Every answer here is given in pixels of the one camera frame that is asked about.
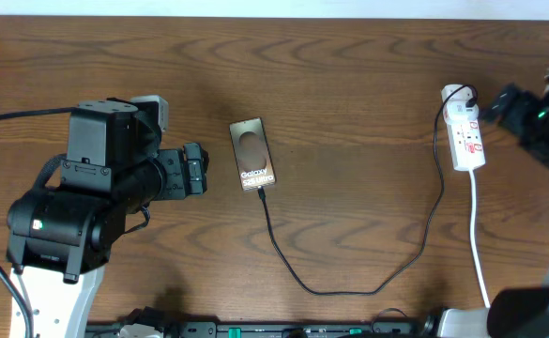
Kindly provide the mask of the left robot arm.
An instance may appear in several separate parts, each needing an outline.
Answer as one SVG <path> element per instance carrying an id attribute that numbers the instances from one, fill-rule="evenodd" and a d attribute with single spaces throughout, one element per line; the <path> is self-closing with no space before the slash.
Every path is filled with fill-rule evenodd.
<path id="1" fill-rule="evenodd" d="M 8 211 L 12 337 L 82 337 L 112 245 L 154 201 L 206 192 L 197 143 L 163 149 L 168 103 L 152 95 L 70 109 L 68 150 Z"/>

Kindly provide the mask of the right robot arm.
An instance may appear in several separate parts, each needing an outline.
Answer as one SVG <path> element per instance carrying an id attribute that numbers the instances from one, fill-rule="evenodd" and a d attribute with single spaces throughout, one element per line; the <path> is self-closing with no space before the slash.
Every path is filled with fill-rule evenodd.
<path id="1" fill-rule="evenodd" d="M 506 85 L 486 108 L 478 106 L 477 89 L 469 84 L 448 84 L 436 115 L 447 126 L 453 168 L 472 175 L 485 164 L 480 138 L 481 122 L 495 123 L 511 133 L 532 158 L 549 168 L 549 72 L 538 97 L 515 84 Z M 486 290 L 476 240 L 469 226 L 483 307 L 447 309 L 429 319 L 423 332 L 431 337 L 549 337 L 549 270 L 540 286 L 508 288 L 494 299 Z"/>

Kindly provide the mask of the Samsung Galaxy smartphone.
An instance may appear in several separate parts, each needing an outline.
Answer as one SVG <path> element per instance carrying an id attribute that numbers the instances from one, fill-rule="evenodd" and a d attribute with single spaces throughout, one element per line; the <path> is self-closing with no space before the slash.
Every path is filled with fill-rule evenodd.
<path id="1" fill-rule="evenodd" d="M 232 123 L 229 131 L 242 190 L 274 185 L 277 178 L 262 118 Z"/>

